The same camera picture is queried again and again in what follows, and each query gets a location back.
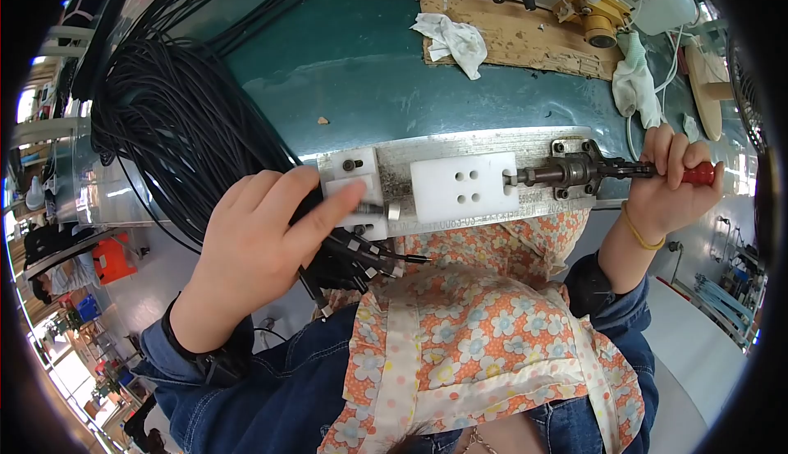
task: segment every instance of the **denim jacket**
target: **denim jacket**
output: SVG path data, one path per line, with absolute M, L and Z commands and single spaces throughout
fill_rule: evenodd
M 586 285 L 575 268 L 588 268 L 589 263 L 598 268 L 596 255 L 587 255 L 570 271 L 566 279 L 570 298 Z M 607 294 L 591 313 L 594 329 L 610 338 L 637 372 L 645 419 L 625 450 L 629 454 L 648 451 L 658 402 L 654 355 L 641 334 L 651 321 L 647 294 L 648 280 L 644 279 L 624 296 Z M 156 383 L 154 394 L 170 418 L 170 434 L 189 454 L 314 454 L 344 406 L 342 389 L 356 307 L 343 308 L 325 322 L 314 321 L 285 343 L 254 355 L 251 373 L 230 388 L 205 385 L 202 374 L 177 354 L 161 321 L 156 321 L 143 331 L 146 360 L 134 372 Z M 253 332 L 249 319 L 241 328 L 241 332 Z M 604 450 L 587 397 L 552 401 L 527 414 L 536 423 L 546 452 Z M 424 436 L 412 452 L 451 454 L 460 433 Z

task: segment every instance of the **wooden disc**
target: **wooden disc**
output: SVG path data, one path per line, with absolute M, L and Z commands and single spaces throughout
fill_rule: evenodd
M 695 42 L 684 47 L 684 57 L 703 130 L 710 140 L 719 141 L 723 134 L 723 113 L 719 101 L 733 99 L 733 92 L 726 93 L 724 87 L 727 85 L 730 90 L 730 83 L 720 79 L 728 77 L 724 59 L 719 55 L 701 53 Z

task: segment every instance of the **white plastic block with holes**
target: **white plastic block with holes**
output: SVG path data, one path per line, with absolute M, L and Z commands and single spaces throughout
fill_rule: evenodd
M 419 223 L 445 222 L 520 209 L 514 152 L 472 154 L 410 164 Z
M 346 160 L 351 160 L 357 165 L 350 172 L 342 167 Z M 331 155 L 331 166 L 334 180 L 323 184 L 324 195 L 329 196 L 348 183 L 362 180 L 367 184 L 367 192 L 362 200 L 367 203 L 383 204 L 383 188 L 380 185 L 378 156 L 375 153 L 375 148 L 360 148 L 334 153 Z M 389 238 L 389 223 L 384 216 L 378 214 L 349 214 L 337 227 L 343 226 L 352 231 L 356 225 L 366 226 L 367 231 L 364 233 L 364 238 L 369 241 L 382 241 Z

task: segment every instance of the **black wristband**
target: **black wristband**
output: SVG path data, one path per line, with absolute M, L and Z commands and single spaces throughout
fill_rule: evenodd
M 594 319 L 605 306 L 616 300 L 610 280 L 596 261 L 596 252 L 573 264 L 564 284 L 569 292 L 569 311 L 576 318 L 590 315 Z
M 170 346 L 172 346 L 175 351 L 178 352 L 178 355 L 191 362 L 197 358 L 197 355 L 189 350 L 186 350 L 183 346 L 181 346 L 181 343 L 178 343 L 178 339 L 175 337 L 175 333 L 172 331 L 172 324 L 170 324 L 170 311 L 172 311 L 172 306 L 175 305 L 175 301 L 178 300 L 178 296 L 172 299 L 170 306 L 167 307 L 166 311 L 164 311 L 164 315 L 162 316 L 162 329 L 164 331 L 164 335 L 167 337 L 167 342 L 170 343 Z
M 175 300 L 170 303 L 167 310 L 162 316 L 162 330 L 167 337 L 167 342 L 170 346 L 187 362 L 192 363 L 196 370 L 198 370 L 205 378 L 205 383 L 208 385 L 215 385 L 217 387 L 232 387 L 238 381 L 246 378 L 249 375 L 249 367 L 251 364 L 251 346 L 244 343 L 243 346 L 238 346 L 233 337 L 236 335 L 238 329 L 233 331 L 233 336 L 222 347 L 207 353 L 194 353 L 186 350 L 175 337 L 170 323 L 170 311 L 172 306 L 175 305 Z

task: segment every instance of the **hand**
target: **hand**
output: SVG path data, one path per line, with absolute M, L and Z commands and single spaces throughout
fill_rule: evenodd
M 695 222 L 723 196 L 722 162 L 714 167 L 714 185 L 682 183 L 684 170 L 711 161 L 711 154 L 703 141 L 690 144 L 668 124 L 646 132 L 640 160 L 655 163 L 659 175 L 632 179 L 626 212 L 647 243 Z
M 299 265 L 309 266 L 366 190 L 363 182 L 350 183 L 291 227 L 293 213 L 319 179 L 309 166 L 284 175 L 264 170 L 224 193 L 213 208 L 192 280 L 170 313 L 184 348 L 200 353 L 222 346 L 245 316 L 284 295 Z

